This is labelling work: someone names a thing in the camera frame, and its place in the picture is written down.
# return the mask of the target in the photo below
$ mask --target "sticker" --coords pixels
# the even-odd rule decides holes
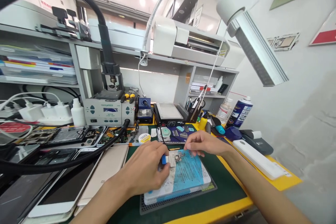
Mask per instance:
[[[227,50],[219,51],[219,57],[223,57],[223,58],[225,58],[226,51],[227,51]]]
[[[237,113],[237,112],[232,112],[231,116],[233,116],[233,117],[238,117],[238,116],[239,116],[239,113]]]
[[[287,176],[287,177],[291,177],[292,175],[286,171],[284,168],[282,168],[277,162],[273,162],[273,164],[275,164],[276,167],[278,167],[281,171],[283,171],[283,173]]]

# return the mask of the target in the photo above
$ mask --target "white machine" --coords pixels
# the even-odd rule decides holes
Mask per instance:
[[[40,25],[56,26],[57,17],[35,4],[19,0],[0,11],[0,23],[28,30],[38,30]]]
[[[93,42],[100,42],[100,33],[98,29],[98,19],[89,19],[91,39]],[[113,47],[124,48],[128,50],[140,51],[144,42],[145,31],[134,29],[114,22],[106,22],[108,34],[111,38]]]
[[[153,54],[220,66],[230,51],[222,36],[158,16],[154,24]]]

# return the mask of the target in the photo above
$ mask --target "wall sign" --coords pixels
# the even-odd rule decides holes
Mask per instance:
[[[49,11],[49,12],[53,12],[52,8],[51,8],[51,5],[48,4],[47,2],[45,2],[44,0],[40,0],[40,7],[42,9],[45,9],[46,11]]]
[[[309,45],[316,46],[321,44],[336,43],[336,9],[330,13],[327,20],[323,23]]]

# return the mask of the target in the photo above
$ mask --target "spray can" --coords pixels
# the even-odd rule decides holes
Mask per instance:
[[[237,101],[237,104],[235,105],[235,108],[232,111],[232,114],[228,119],[224,129],[228,129],[232,126],[239,129],[249,114],[252,106],[253,104],[249,96]]]

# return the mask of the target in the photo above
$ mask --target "white smartphone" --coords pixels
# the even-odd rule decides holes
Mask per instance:
[[[80,149],[76,154],[75,159],[79,157],[81,158],[87,153],[97,149],[98,148]],[[70,212],[77,203],[101,156],[102,154],[96,157],[92,162],[87,163],[84,167],[78,165],[64,170],[51,185],[49,190],[42,196],[36,206],[30,211],[28,218]]]
[[[26,218],[21,224],[55,224],[65,222],[73,215],[74,210],[59,215],[41,216],[37,218]]]
[[[81,195],[77,206],[85,206],[89,203],[104,182],[122,168],[125,163],[127,153],[128,145],[114,145],[105,151],[87,187]]]

